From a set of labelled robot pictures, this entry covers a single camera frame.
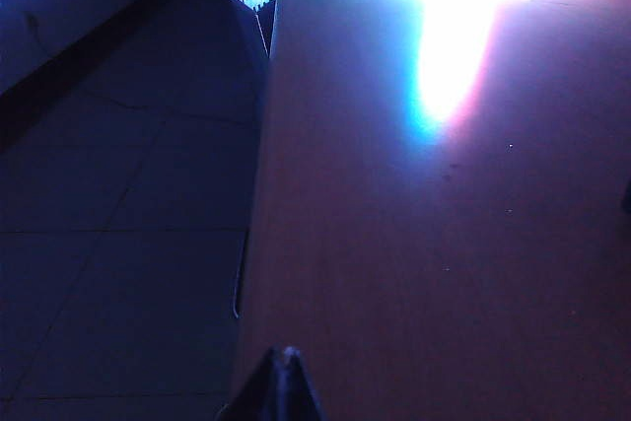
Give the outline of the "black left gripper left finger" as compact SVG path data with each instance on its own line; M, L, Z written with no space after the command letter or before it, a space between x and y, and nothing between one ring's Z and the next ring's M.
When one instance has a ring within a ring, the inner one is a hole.
M278 388L281 375L280 352L268 349L242 388L229 404L229 419L278 420Z

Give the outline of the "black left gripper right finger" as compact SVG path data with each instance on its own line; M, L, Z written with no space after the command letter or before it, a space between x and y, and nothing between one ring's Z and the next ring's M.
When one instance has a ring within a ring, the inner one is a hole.
M301 352L287 347L282 352L281 419L324 421L326 416L306 369Z

